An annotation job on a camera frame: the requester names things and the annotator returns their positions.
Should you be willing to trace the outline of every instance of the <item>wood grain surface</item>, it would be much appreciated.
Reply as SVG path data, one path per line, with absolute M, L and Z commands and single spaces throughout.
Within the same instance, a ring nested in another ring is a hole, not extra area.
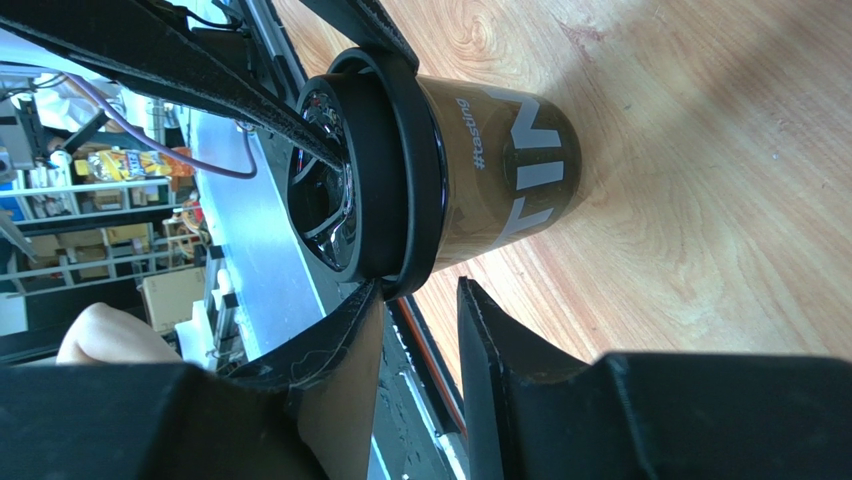
M 416 294 L 457 380 L 470 276 L 571 355 L 852 358 L 852 2 L 384 0 L 424 73 L 540 94 L 584 201 Z M 309 73 L 348 43 L 276 0 Z

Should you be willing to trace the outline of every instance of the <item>cup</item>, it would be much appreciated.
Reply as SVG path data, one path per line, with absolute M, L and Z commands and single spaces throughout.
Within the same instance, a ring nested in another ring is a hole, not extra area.
M 415 76 L 399 57 L 350 49 L 297 105 L 344 153 L 294 151 L 293 227 L 336 281 L 383 278 L 387 299 L 546 229 L 575 201 L 577 135 L 539 96 Z

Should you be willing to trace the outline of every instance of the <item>yellow package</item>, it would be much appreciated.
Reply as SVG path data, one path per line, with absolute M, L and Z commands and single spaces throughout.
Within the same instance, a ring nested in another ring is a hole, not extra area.
M 190 177 L 195 170 L 159 152 L 101 150 L 89 155 L 90 171 L 101 180 L 118 182 L 146 177 Z

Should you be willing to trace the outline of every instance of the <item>wire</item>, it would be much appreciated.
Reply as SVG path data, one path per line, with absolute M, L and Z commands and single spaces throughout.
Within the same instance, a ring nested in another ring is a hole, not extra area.
M 84 92 L 86 92 L 90 97 L 92 97 L 98 104 L 98 106 L 103 108 L 104 111 L 110 116 L 110 118 L 112 118 L 116 121 L 116 123 L 121 125 L 121 127 L 125 129 L 127 133 L 129 133 L 145 145 L 148 145 L 152 149 L 162 153 L 163 155 L 167 155 L 169 157 L 180 160 L 181 162 L 186 163 L 187 165 L 192 165 L 193 167 L 199 170 L 205 170 L 226 177 L 248 180 L 250 178 L 254 178 L 255 175 L 257 175 L 257 162 L 254 159 L 254 154 L 252 154 L 251 152 L 251 144 L 249 143 L 248 132 L 246 132 L 245 130 L 243 130 L 243 146 L 245 146 L 246 155 L 248 156 L 249 165 L 251 166 L 249 171 L 237 172 L 235 170 L 222 168 L 218 165 L 211 165 L 209 163 L 202 162 L 200 160 L 196 160 L 194 158 L 183 155 L 166 147 L 165 145 L 161 145 L 155 142 L 154 140 L 151 140 L 150 138 L 145 136 L 144 133 L 138 131 L 136 127 L 131 125 L 130 122 L 128 122 L 124 117 L 121 116 L 121 114 L 116 112 L 115 109 L 112 108 L 112 105 L 110 105 L 109 102 L 107 102 L 106 99 L 101 95 L 101 92 L 99 92 L 98 89 L 95 88 L 91 83 L 72 73 L 66 73 L 65 75 L 68 77 L 69 80 L 76 83 Z
M 15 95 L 18 95 L 18 94 L 21 94 L 21 93 L 34 92 L 34 91 L 42 89 L 42 88 L 53 88 L 53 87 L 61 85 L 66 80 L 68 80 L 68 77 L 66 77 L 62 73 L 59 73 L 59 74 L 54 75 L 52 78 L 48 78 L 47 80 L 45 80 L 41 83 L 34 83 L 34 84 L 32 84 L 32 86 L 29 86 L 29 87 L 11 88 L 9 90 L 6 90 L 3 93 L 3 95 L 0 96 L 0 102 L 5 101 L 5 100 L 12 98 Z
M 223 28 L 223 29 L 226 29 L 226 30 L 238 30 L 243 25 L 243 22 L 230 22 L 230 23 L 211 22 L 210 20 L 203 18 L 201 15 L 193 12 L 192 10 L 190 10 L 188 8 L 183 8 L 181 10 L 185 11 L 186 14 L 189 15 L 190 17 L 196 19 L 198 21 L 198 23 L 202 23 L 204 25 L 207 25 L 208 27 Z
M 48 78 L 47 80 L 45 80 L 45 81 L 43 81 L 43 82 L 41 82 L 41 83 L 33 84 L 33 87 L 34 87 L 35 89 L 39 89 L 39 88 L 53 88 L 53 87 L 56 87 L 56 86 L 62 85 L 62 84 L 63 84 L 63 83 L 65 83 L 67 80 L 68 80 L 68 77 L 67 77 L 64 73 L 57 73 L 56 75 L 54 75 L 54 76 L 53 76 L 53 78 Z

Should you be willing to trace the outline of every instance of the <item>purple cable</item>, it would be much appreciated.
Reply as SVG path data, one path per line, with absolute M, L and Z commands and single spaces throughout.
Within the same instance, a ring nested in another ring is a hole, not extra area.
M 116 123 L 121 125 L 121 128 L 125 129 L 127 133 L 129 133 L 145 145 L 148 145 L 152 149 L 156 150 L 157 152 L 180 160 L 181 162 L 186 163 L 187 165 L 192 165 L 193 167 L 199 170 L 206 170 L 208 172 L 224 175 L 226 177 L 247 180 L 249 178 L 254 178 L 255 175 L 257 175 L 257 162 L 254 160 L 254 155 L 251 153 L 251 145 L 249 144 L 247 131 L 243 130 L 243 145 L 245 145 L 246 147 L 246 154 L 248 155 L 249 164 L 251 164 L 251 169 L 248 172 L 237 172 L 216 165 L 211 165 L 209 163 L 202 162 L 191 157 L 187 157 L 186 155 L 176 152 L 166 147 L 165 145 L 161 145 L 155 142 L 154 140 L 151 140 L 150 138 L 145 136 L 144 133 L 140 132 L 136 129 L 136 127 L 131 125 L 130 122 L 128 122 L 124 117 L 121 116 L 121 114 L 116 112 L 115 109 L 112 108 L 112 105 L 110 105 L 109 102 L 106 101 L 106 99 L 101 95 L 98 89 L 94 87 L 94 85 L 72 73 L 66 73 L 65 76 L 68 77 L 68 79 L 72 82 L 76 83 L 77 86 L 79 86 L 84 92 L 86 92 L 90 97 L 92 97 L 98 104 L 98 106 L 103 108 L 104 111 L 109 114 L 110 118 L 112 118 L 113 120 L 115 120 Z

